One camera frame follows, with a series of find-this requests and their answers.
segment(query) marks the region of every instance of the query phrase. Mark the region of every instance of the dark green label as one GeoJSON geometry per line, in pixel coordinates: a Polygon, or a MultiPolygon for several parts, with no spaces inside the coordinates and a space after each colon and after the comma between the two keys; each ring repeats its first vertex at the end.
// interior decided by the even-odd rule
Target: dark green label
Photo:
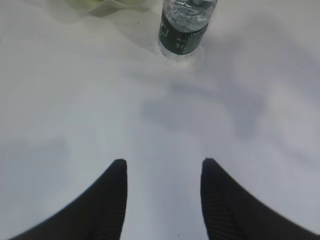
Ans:
{"type": "Polygon", "coordinates": [[[162,12],[159,39],[163,46],[177,55],[193,52],[199,46],[208,25],[193,32],[180,32],[175,29],[162,12]]]}

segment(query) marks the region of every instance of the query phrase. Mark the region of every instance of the water bottle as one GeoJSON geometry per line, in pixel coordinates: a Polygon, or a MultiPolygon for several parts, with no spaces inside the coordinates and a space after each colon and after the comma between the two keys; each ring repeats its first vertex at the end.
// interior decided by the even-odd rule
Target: water bottle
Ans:
{"type": "Polygon", "coordinates": [[[191,55],[207,30],[218,0],[164,0],[158,35],[165,56],[191,55]]]}

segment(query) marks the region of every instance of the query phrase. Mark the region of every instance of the white surface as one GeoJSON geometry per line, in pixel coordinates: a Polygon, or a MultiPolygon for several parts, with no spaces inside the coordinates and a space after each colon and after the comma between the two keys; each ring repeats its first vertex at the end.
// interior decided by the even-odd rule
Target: white surface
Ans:
{"type": "Polygon", "coordinates": [[[183,73],[154,54],[161,2],[101,16],[1,0],[0,239],[59,211],[117,158],[128,161],[123,240],[207,239],[205,157],[320,233],[319,9],[220,0],[202,60],[183,73]]]}

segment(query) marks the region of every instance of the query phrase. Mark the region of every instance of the bottle label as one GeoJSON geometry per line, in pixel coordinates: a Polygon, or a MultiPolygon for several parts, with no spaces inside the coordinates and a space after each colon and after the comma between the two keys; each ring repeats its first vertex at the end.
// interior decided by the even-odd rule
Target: bottle label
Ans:
{"type": "Polygon", "coordinates": [[[159,39],[170,52],[184,55],[196,50],[207,28],[208,24],[197,31],[180,32],[170,24],[165,13],[162,12],[159,39]]]}

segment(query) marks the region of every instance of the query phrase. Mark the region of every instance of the clear water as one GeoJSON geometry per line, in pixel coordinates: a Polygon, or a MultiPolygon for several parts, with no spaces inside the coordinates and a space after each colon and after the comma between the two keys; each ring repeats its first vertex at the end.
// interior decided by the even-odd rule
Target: clear water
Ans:
{"type": "Polygon", "coordinates": [[[206,26],[218,0],[164,0],[163,11],[174,28],[183,33],[206,26]]]}

